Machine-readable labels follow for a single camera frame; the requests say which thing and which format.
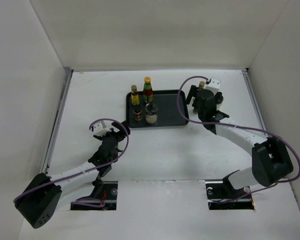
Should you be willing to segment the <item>black label spice jar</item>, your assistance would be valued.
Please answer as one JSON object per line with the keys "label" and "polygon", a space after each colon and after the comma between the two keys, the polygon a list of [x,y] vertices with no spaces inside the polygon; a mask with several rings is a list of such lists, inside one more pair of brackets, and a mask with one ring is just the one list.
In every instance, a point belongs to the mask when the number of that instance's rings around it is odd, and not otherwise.
{"label": "black label spice jar", "polygon": [[142,120],[142,108],[139,104],[133,106],[134,119],[139,122]]}

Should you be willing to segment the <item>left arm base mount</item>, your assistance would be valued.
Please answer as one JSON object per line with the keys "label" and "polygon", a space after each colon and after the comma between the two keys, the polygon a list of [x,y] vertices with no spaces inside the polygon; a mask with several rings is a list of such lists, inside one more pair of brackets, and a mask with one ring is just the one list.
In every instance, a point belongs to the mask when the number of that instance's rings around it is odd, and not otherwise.
{"label": "left arm base mount", "polygon": [[89,196],[82,197],[81,204],[70,204],[71,211],[115,211],[117,209],[118,181],[103,181],[95,186]]}

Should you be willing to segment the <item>green label sauce bottle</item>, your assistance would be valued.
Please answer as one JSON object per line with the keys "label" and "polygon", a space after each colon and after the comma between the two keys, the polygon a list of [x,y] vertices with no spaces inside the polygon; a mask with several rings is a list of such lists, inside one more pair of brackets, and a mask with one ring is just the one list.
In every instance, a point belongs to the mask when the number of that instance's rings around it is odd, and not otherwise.
{"label": "green label sauce bottle", "polygon": [[149,76],[146,76],[144,78],[143,100],[146,104],[153,102],[153,88],[151,80],[152,79]]}

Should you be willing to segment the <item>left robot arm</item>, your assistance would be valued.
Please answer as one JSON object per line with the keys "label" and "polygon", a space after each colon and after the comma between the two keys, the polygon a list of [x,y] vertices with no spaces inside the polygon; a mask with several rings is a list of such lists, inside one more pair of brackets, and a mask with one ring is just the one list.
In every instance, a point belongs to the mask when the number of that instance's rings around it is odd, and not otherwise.
{"label": "left robot arm", "polygon": [[119,143],[128,141],[131,133],[126,121],[113,119],[111,125],[108,128],[102,118],[89,126],[93,137],[101,144],[87,161],[59,174],[37,174],[14,199],[15,208],[32,228],[42,227],[55,211],[68,204],[85,210],[102,209],[106,205],[107,193],[103,191],[102,179],[125,152],[119,149]]}

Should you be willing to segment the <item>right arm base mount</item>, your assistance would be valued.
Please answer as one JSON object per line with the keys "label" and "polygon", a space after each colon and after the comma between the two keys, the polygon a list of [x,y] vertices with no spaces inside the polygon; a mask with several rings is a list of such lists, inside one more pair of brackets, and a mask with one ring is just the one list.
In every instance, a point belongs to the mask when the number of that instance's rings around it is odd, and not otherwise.
{"label": "right arm base mount", "polygon": [[205,182],[208,209],[217,210],[254,210],[254,202],[250,194],[250,187],[234,189],[229,176],[222,179],[207,180]]}

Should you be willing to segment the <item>white pepper grinder jar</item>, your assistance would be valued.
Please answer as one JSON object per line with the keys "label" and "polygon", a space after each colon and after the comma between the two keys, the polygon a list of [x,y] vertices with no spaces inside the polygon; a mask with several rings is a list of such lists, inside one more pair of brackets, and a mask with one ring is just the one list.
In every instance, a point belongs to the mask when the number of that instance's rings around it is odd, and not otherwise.
{"label": "white pepper grinder jar", "polygon": [[224,101],[224,96],[223,96],[223,93],[218,91],[216,94],[215,94],[215,102],[216,102],[216,110],[218,111],[222,105]]}

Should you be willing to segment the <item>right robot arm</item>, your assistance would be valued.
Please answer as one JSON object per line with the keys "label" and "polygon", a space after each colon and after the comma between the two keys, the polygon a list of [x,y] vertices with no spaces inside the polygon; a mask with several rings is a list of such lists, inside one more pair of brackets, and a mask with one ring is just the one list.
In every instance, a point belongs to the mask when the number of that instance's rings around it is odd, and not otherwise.
{"label": "right robot arm", "polygon": [[269,187],[293,171],[292,161],[282,141],[240,128],[229,115],[217,109],[222,102],[221,92],[192,85],[186,104],[190,104],[191,100],[198,118],[208,131],[231,141],[251,156],[251,167],[223,178],[221,190],[226,197],[235,197],[244,187]]}

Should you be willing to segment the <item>black plastic tray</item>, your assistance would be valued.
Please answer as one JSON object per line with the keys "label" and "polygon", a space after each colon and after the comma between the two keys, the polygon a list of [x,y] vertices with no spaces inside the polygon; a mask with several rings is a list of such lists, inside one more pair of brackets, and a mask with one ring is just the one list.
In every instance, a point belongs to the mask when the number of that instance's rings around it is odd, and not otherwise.
{"label": "black plastic tray", "polygon": [[158,107],[158,118],[156,123],[149,124],[145,117],[145,103],[140,102],[142,119],[140,121],[135,120],[133,112],[133,104],[131,100],[131,93],[128,93],[125,98],[125,115],[126,122],[131,129],[140,128],[156,128],[156,127],[178,127],[185,126],[189,123],[184,119],[177,107],[177,100],[179,100],[179,106],[183,115],[188,118],[188,106],[186,104],[186,96],[183,91],[178,93],[177,89],[170,90],[155,90],[153,92],[154,104]]}

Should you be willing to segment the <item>clear salt grinder jar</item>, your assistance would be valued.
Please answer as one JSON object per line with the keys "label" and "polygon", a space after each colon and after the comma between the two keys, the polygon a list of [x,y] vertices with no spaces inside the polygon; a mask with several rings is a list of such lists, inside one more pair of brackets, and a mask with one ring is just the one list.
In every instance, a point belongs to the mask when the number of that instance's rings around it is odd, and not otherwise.
{"label": "clear salt grinder jar", "polygon": [[158,120],[158,107],[150,102],[145,105],[145,120],[148,124],[155,124]]}

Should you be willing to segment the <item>yellow label oil bottle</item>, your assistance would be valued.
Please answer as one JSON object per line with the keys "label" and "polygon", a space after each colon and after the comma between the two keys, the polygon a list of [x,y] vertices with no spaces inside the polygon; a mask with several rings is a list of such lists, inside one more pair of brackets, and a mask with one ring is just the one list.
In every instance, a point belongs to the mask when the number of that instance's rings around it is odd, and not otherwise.
{"label": "yellow label oil bottle", "polygon": [[205,84],[206,84],[206,83],[205,83],[204,81],[200,81],[200,82],[199,82],[199,85],[198,85],[198,88],[199,88],[199,89],[204,89]]}
{"label": "yellow label oil bottle", "polygon": [[131,86],[131,103],[133,106],[140,104],[140,97],[136,85]]}

